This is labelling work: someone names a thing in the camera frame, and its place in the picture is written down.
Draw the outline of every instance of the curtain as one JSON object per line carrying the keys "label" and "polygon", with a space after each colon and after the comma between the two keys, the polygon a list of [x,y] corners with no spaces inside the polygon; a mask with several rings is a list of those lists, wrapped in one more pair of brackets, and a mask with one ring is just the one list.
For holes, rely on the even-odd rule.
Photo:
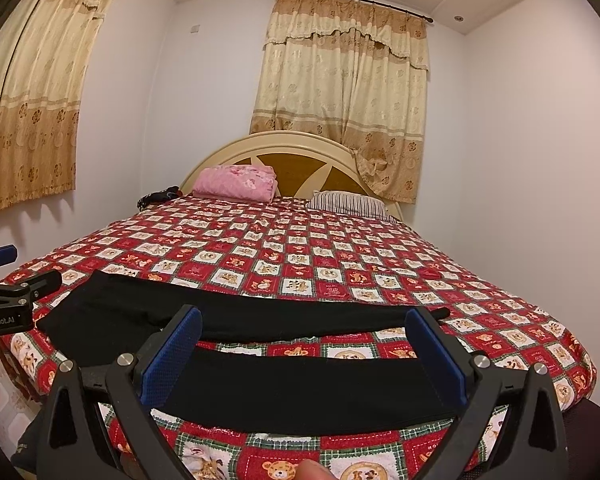
{"label": "curtain", "polygon": [[21,0],[0,30],[0,210],[75,189],[82,83],[111,0]]}
{"label": "curtain", "polygon": [[277,0],[250,133],[301,130],[352,149],[377,195],[414,203],[429,53],[424,20],[357,0]]}

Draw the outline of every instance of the black pants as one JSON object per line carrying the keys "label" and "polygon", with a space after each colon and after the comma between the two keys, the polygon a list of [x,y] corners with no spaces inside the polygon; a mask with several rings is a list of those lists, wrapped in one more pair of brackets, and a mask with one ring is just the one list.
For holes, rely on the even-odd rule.
{"label": "black pants", "polygon": [[[404,325],[407,306],[268,300],[95,271],[37,326],[81,367],[136,352],[183,304],[202,339],[272,342]],[[196,348],[162,408],[246,433],[330,435],[396,430],[454,416],[415,359],[260,357]]]}

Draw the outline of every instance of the wooden headboard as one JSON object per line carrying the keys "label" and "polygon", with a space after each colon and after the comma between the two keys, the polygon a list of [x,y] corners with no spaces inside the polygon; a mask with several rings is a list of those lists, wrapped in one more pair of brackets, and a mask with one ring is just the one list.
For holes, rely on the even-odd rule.
{"label": "wooden headboard", "polygon": [[[200,162],[180,186],[182,192],[190,193],[200,171],[218,164],[271,166],[277,196],[311,198],[316,190],[338,190],[378,198],[360,178],[349,148],[305,132],[276,130],[234,140]],[[389,214],[402,220],[400,205],[383,201]]]}

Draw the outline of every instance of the silver bolt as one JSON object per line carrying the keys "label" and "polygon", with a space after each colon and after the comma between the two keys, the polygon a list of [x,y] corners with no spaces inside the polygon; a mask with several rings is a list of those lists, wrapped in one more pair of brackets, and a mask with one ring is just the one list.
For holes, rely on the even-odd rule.
{"label": "silver bolt", "polygon": [[489,361],[489,358],[485,355],[477,355],[474,357],[474,364],[478,368],[489,368],[491,361]]}
{"label": "silver bolt", "polygon": [[534,364],[534,371],[539,375],[546,375],[549,371],[544,363],[536,363]]}
{"label": "silver bolt", "polygon": [[116,359],[116,362],[120,366],[129,366],[134,361],[133,354],[120,354]]}
{"label": "silver bolt", "polygon": [[67,373],[67,372],[70,372],[73,367],[74,367],[74,362],[71,361],[71,359],[67,359],[66,361],[62,361],[60,363],[60,366],[58,367],[58,369],[61,372]]}

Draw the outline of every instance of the wall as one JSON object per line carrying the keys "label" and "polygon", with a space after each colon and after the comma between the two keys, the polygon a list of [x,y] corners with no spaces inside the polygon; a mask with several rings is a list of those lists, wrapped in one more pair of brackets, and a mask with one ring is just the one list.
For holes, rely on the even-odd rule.
{"label": "wall", "polygon": [[16,266],[130,216],[140,197],[142,135],[173,0],[113,0],[86,73],[78,123],[76,190],[0,212],[0,245]]}
{"label": "wall", "polygon": [[[179,185],[207,155],[248,134],[274,0],[195,0],[176,6],[147,120],[142,192]],[[191,34],[193,25],[200,25]],[[429,109],[420,199],[408,221],[452,248],[464,136],[464,36],[428,28]]]}
{"label": "wall", "polygon": [[586,0],[526,0],[467,53],[454,254],[572,328],[600,404],[600,19]]}

